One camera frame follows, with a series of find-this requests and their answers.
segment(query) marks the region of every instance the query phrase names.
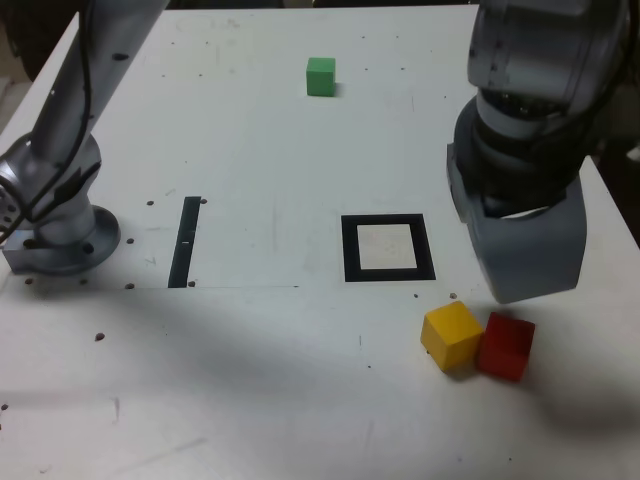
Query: black square frame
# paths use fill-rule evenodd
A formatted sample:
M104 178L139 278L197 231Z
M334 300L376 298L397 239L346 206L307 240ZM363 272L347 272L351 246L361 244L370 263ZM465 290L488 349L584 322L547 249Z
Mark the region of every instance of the black square frame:
M363 270L360 264L359 225L409 225L417 268ZM435 280L433 260L422 214L342 215L342 252L346 282L402 282Z

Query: black cable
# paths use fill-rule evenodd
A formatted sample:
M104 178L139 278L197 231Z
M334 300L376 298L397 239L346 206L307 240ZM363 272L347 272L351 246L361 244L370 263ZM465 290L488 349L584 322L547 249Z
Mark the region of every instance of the black cable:
M80 59L82 63L82 74L84 81L84 112L82 114L82 121L80 124L80 129L78 130L78 134L76 136L75 142L67 156L62 167L58 169L58 171L51 177L51 179L42 187L42 189L36 194L36 196L29 202L28 205L25 205L21 200L21 196L19 192L16 191L15 187L9 182L3 181L0 182L0 186L2 186L5 190L7 190L10 195L14 198L16 203L20 208L20 214L18 217L11 223L11 225L6 229L6 231L0 236L0 244L7 240L20 226L23 220L27 219L31 223L38 222L48 213L53 211L55 208L60 206L64 202L60 202L59 200L53 200L49 205L44 207L39 215L35 218L33 217L33 209L35 206L42 200L42 198L49 193L49 191L55 186L55 184L67 173L69 167L73 163L82 143L84 142L85 135L87 133L89 119L91 116L91 97L92 97L92 88L91 88L91 71L89 67L89 52L87 50L88 46L88 29L87 29L87 11L88 6L91 0L85 0L82 7L80 8L80 25L78 31L78 45L80 47Z

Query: green cube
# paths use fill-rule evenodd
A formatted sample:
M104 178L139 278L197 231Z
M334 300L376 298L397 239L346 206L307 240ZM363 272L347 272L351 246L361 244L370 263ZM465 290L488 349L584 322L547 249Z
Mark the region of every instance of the green cube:
M307 64L307 95L333 97L336 91L336 59L314 58Z

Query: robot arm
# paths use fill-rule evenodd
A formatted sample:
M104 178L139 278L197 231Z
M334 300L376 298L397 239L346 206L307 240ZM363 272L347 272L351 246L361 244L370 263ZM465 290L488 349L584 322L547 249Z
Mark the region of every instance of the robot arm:
M578 173L637 38L637 0L481 2L468 64L478 94L447 171L499 302L575 288L587 235Z
M76 273L118 245L117 220L87 197L101 164L91 130L167 3L85 2L33 131L0 158L0 205L12 220L0 243L14 272Z

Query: yellow cube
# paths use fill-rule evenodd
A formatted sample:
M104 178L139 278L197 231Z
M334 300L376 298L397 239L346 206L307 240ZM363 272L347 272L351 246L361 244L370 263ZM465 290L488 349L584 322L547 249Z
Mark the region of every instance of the yellow cube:
M444 372L475 357L483 332L464 303L454 302L424 316L420 341Z

